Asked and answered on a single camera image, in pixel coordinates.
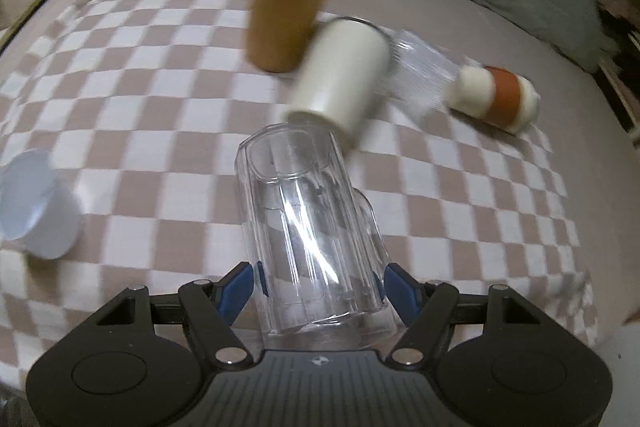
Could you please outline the clear glass handled mug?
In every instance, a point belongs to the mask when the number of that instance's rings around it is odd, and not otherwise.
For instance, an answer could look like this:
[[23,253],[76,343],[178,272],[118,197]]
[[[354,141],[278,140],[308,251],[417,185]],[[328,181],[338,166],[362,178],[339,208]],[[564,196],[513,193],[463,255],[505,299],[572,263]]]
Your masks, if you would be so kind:
[[367,349],[393,337],[390,256],[334,134],[272,124],[240,144],[234,165],[265,347]]

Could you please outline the white plastic cup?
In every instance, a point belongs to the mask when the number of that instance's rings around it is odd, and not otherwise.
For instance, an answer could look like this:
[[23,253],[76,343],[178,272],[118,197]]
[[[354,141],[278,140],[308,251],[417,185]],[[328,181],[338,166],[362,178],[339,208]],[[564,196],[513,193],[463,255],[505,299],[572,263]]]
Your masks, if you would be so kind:
[[46,150],[25,150],[1,169],[1,237],[29,254],[54,260],[80,234],[77,199]]

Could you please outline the cream cup with brown sleeve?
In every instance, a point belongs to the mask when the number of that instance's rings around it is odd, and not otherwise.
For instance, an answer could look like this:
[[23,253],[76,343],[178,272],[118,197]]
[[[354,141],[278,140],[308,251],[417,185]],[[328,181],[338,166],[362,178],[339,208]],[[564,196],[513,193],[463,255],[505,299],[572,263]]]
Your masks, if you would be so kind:
[[450,109],[516,135],[536,120],[540,95],[527,78],[495,66],[463,65],[446,89]]

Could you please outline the clear ribbed glass cup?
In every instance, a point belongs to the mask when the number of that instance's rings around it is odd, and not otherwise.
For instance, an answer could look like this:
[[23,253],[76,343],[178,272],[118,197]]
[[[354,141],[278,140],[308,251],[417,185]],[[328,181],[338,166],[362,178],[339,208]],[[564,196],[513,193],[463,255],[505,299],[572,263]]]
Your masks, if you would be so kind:
[[460,66],[413,32],[396,31],[394,35],[396,65],[386,92],[409,118],[422,120],[442,107],[445,91]]

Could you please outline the cream metal tumbler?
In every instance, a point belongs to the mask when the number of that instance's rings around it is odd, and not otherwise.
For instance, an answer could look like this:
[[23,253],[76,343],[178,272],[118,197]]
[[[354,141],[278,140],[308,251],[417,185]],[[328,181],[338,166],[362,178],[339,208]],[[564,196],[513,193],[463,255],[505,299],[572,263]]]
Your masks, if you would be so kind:
[[375,91],[394,64],[394,42],[382,28],[357,17],[331,18],[299,66],[285,119],[324,124],[341,147],[352,148]]

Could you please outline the tan cylindrical tumbler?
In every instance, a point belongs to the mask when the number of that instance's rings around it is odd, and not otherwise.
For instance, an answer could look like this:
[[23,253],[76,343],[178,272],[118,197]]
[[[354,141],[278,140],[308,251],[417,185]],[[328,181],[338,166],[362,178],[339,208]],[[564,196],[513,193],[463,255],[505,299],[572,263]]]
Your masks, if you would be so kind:
[[303,60],[324,0],[250,0],[245,34],[249,62],[266,72],[292,72]]

